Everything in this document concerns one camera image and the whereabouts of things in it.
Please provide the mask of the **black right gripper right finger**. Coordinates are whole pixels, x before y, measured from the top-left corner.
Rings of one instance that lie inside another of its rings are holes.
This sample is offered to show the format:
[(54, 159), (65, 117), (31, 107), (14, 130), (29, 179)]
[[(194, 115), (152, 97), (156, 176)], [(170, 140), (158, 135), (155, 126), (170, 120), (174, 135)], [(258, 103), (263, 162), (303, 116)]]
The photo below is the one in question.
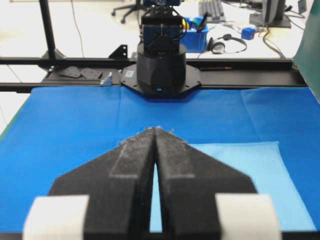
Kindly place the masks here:
[(162, 128), (154, 130), (162, 229), (170, 240), (280, 240), (271, 199), (252, 179)]

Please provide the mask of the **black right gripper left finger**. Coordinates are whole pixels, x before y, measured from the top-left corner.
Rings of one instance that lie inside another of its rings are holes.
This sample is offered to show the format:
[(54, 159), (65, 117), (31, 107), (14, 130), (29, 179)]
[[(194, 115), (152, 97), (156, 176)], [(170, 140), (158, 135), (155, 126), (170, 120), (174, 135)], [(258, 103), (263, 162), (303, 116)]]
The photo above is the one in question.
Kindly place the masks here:
[(25, 240), (128, 240), (150, 225), (155, 129), (59, 176), (34, 199)]

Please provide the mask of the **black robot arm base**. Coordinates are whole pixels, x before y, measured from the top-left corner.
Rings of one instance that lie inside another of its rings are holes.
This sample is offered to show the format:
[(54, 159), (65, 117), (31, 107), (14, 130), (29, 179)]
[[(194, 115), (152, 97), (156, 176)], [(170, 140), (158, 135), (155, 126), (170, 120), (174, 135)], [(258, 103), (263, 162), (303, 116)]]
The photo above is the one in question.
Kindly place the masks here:
[(187, 64), (181, 40), (187, 30), (175, 9), (179, 0), (145, 0), (136, 63), (122, 70), (120, 83), (149, 98), (173, 98), (201, 86), (199, 69)]

